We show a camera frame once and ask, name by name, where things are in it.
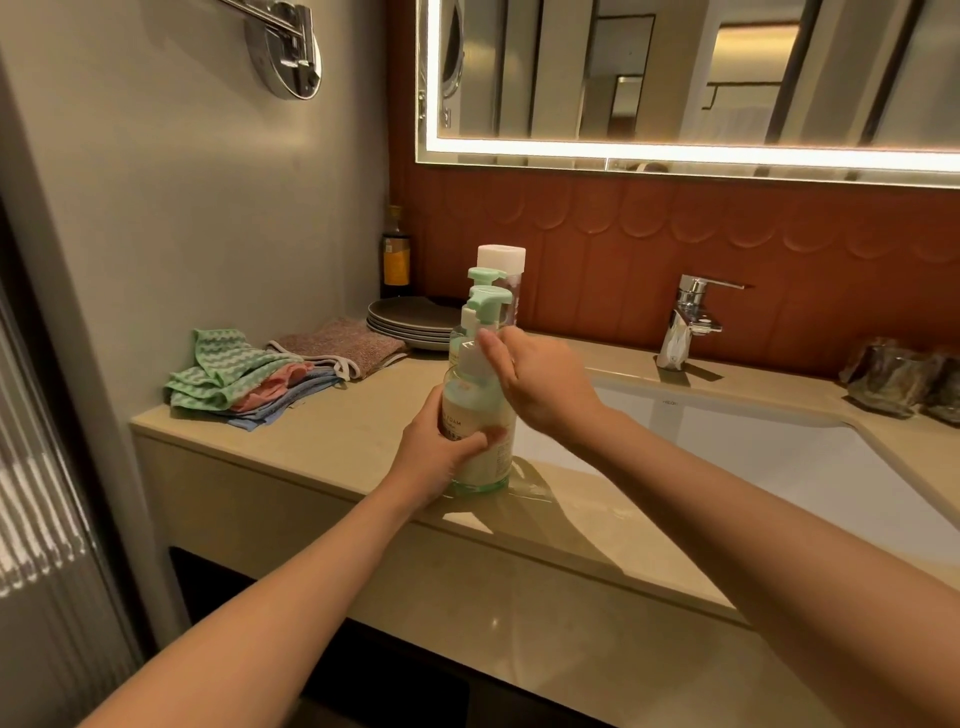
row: person's left hand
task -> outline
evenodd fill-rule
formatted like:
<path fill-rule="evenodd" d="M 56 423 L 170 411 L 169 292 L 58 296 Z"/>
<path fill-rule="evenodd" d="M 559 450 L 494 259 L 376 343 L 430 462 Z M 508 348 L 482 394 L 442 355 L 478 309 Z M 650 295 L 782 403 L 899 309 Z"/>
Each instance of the person's left hand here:
<path fill-rule="evenodd" d="M 461 465 L 506 435 L 505 429 L 495 427 L 474 432 L 463 440 L 447 440 L 440 432 L 443 397 L 444 387 L 434 387 L 423 409 L 403 429 L 394 464 L 380 485 L 402 496 L 411 515 L 439 497 Z"/>

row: person's left arm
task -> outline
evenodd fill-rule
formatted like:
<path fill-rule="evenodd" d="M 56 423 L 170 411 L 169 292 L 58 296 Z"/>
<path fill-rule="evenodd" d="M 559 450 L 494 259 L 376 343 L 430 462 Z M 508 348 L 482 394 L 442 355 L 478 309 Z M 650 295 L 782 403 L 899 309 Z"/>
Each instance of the person's left arm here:
<path fill-rule="evenodd" d="M 390 472 L 333 528 L 201 621 L 81 728 L 276 728 L 387 544 L 499 433 L 440 434 L 442 390 L 403 431 Z"/>

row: folded brown towel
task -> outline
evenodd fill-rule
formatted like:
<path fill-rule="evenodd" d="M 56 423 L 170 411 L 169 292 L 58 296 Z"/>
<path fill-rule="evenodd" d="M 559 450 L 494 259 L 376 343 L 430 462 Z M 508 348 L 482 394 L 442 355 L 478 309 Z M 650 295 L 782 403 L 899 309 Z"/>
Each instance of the folded brown towel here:
<path fill-rule="evenodd" d="M 345 379 L 363 379 L 407 355 L 402 341 L 370 331 L 353 319 L 337 319 L 314 333 L 283 336 L 267 348 L 332 365 Z"/>

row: person's right hand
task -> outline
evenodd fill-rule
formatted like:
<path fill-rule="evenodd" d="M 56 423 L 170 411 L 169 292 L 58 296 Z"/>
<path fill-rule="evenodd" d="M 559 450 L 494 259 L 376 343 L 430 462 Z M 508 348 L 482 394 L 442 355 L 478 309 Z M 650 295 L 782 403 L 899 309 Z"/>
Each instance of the person's right hand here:
<path fill-rule="evenodd" d="M 603 406 L 580 357 L 563 341 L 534 338 L 517 327 L 499 336 L 481 329 L 477 341 L 507 401 L 533 429 L 562 441 L 578 418 Z"/>

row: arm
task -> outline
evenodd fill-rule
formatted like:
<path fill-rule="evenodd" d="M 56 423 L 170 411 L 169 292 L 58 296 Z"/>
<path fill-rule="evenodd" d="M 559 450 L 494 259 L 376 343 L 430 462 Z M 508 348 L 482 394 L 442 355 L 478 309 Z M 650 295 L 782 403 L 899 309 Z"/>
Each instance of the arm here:
<path fill-rule="evenodd" d="M 339 523 L 160 652 L 81 728 L 275 728 L 387 544 L 499 435 L 438 430 L 442 389 L 403 432 L 383 482 Z"/>
<path fill-rule="evenodd" d="M 960 725 L 960 593 L 597 398 L 562 342 L 481 345 L 517 414 L 616 484 L 850 725 Z"/>

